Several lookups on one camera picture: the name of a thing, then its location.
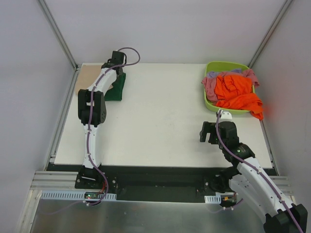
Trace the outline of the beige t shirt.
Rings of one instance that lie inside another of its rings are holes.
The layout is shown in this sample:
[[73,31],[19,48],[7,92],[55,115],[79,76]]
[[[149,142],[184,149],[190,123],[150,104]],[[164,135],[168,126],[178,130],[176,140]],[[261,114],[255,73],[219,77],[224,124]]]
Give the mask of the beige t shirt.
[[[89,87],[93,87],[93,84],[101,75],[101,65],[83,65],[76,81],[75,94],[78,95],[80,89],[89,89]],[[100,81],[100,85],[104,84],[106,78],[112,79],[113,81],[108,82],[108,85],[105,85],[104,90],[102,90],[101,87],[97,87],[95,91],[102,91],[105,93],[106,90],[111,89],[112,83],[116,80],[116,72],[112,70],[105,74]]]

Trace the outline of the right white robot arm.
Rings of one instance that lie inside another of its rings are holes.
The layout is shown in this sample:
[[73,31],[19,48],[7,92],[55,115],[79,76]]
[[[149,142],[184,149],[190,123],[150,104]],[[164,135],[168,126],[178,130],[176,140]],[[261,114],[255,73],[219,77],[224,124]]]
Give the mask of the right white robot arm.
[[232,166],[209,181],[215,192],[233,191],[257,214],[266,233],[304,233],[308,211],[294,204],[267,175],[255,154],[239,141],[234,122],[203,122],[200,142],[218,145]]

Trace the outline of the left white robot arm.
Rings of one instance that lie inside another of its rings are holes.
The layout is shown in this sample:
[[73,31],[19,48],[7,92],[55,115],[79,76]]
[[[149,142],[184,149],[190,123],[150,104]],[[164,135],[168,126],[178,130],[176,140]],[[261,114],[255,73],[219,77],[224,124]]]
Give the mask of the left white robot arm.
[[104,182],[98,171],[101,165],[99,153],[99,129],[106,119],[106,101],[121,101],[126,74],[123,66],[127,56],[121,51],[113,51],[112,57],[101,66],[100,74],[87,88],[78,91],[78,118],[85,133],[85,159],[79,171],[81,179],[93,189]]

